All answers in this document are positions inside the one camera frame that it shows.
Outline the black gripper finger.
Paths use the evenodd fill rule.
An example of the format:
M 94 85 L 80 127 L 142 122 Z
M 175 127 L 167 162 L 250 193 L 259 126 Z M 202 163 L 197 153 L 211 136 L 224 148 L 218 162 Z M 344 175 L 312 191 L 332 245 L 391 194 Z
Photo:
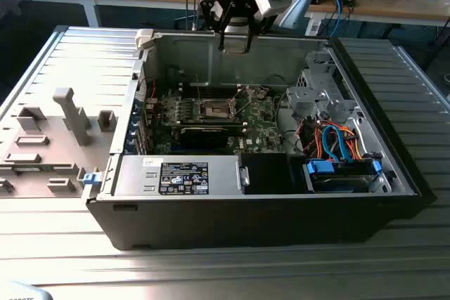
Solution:
M 248 23 L 245 52 L 249 52 L 253 37 L 266 33 L 271 27 L 271 17 L 263 17 L 260 21 L 257 21 L 255 14 L 258 12 L 258 8 L 254 1 L 246 3 L 245 12 Z
M 223 26 L 223 8 L 219 0 L 200 0 L 200 9 L 208 30 L 219 35 L 220 51 L 224 50 L 225 27 Z

